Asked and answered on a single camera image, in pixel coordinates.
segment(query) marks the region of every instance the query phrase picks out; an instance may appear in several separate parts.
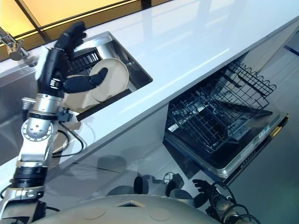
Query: wire rack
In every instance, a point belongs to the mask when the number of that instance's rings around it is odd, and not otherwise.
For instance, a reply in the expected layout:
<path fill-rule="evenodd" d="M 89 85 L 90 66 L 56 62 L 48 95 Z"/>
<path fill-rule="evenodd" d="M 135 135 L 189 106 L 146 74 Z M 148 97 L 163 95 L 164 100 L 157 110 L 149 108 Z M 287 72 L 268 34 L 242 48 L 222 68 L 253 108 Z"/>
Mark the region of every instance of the wire rack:
<path fill-rule="evenodd" d="M 244 64 L 231 63 L 204 85 L 185 92 L 169 105 L 168 130 L 184 129 L 212 153 L 236 131 L 240 117 L 257 115 L 275 89 Z"/>
<path fill-rule="evenodd" d="M 96 49 L 80 54 L 74 57 L 72 62 L 69 62 L 68 76 L 88 76 L 94 65 L 100 60 L 100 55 Z"/>

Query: robotic hand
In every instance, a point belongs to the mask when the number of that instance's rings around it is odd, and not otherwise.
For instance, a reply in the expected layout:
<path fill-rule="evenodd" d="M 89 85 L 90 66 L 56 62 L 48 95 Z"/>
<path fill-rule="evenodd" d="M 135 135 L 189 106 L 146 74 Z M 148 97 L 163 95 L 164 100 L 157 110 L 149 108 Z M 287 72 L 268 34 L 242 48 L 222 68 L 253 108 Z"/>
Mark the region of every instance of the robotic hand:
<path fill-rule="evenodd" d="M 247 208 L 244 205 L 237 204 L 234 195 L 230 189 L 222 182 L 215 182 L 209 184 L 203 180 L 193 180 L 195 187 L 199 188 L 199 197 L 201 198 L 200 205 L 209 201 L 210 206 L 206 209 L 207 214 L 223 224 L 252 224 L 247 222 L 243 218 L 254 219 L 257 223 L 260 223 L 254 216 L 250 215 Z M 225 197 L 216 188 L 216 184 L 219 184 L 224 189 L 227 189 L 231 196 Z M 241 207 L 245 209 L 246 214 L 240 215 L 236 212 L 235 208 Z"/>
<path fill-rule="evenodd" d="M 52 138 L 57 120 L 69 121 L 71 114 L 61 109 L 64 93 L 88 91 L 98 86 L 106 77 L 107 68 L 90 76 L 67 77 L 68 61 L 73 60 L 74 49 L 86 37 L 83 22 L 72 25 L 61 34 L 50 49 L 37 77 L 38 94 L 29 119 L 22 127 L 23 145 L 17 159 L 11 185 L 0 203 L 0 222 L 31 223 L 45 215 L 46 204 L 39 201 L 44 193 L 44 182 L 52 158 Z"/>

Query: dishwasher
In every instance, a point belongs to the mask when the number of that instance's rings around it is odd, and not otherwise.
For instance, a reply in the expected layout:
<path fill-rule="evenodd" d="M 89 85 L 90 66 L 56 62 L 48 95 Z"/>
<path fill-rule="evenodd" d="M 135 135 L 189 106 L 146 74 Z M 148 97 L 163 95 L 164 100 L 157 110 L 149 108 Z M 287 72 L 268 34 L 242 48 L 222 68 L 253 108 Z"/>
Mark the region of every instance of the dishwasher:
<path fill-rule="evenodd" d="M 275 89 L 236 59 L 169 103 L 164 144 L 230 184 L 288 121 L 266 110 Z"/>

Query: dish rack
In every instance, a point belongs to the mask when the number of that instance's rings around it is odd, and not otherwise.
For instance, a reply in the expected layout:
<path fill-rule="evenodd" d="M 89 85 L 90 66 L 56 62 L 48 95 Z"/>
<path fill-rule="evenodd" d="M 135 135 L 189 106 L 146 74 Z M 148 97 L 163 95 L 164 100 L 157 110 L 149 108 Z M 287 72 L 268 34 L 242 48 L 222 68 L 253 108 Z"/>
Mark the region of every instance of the dish rack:
<path fill-rule="evenodd" d="M 101 61 L 101 57 L 97 49 L 80 51 L 79 55 L 75 55 L 73 61 L 69 62 L 68 76 L 88 76 L 94 65 L 99 61 Z"/>
<path fill-rule="evenodd" d="M 169 104 L 167 129 L 183 129 L 209 153 L 269 102 L 276 89 L 245 64 L 232 62 Z"/>

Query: dishwasher label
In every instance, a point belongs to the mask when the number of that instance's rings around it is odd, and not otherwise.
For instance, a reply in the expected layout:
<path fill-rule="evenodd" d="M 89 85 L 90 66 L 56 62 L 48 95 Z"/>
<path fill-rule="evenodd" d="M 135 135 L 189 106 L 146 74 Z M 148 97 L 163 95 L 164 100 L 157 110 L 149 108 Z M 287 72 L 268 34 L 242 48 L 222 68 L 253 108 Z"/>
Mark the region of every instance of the dishwasher label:
<path fill-rule="evenodd" d="M 270 126 L 267 125 L 262 132 L 258 135 L 259 139 L 270 129 Z"/>

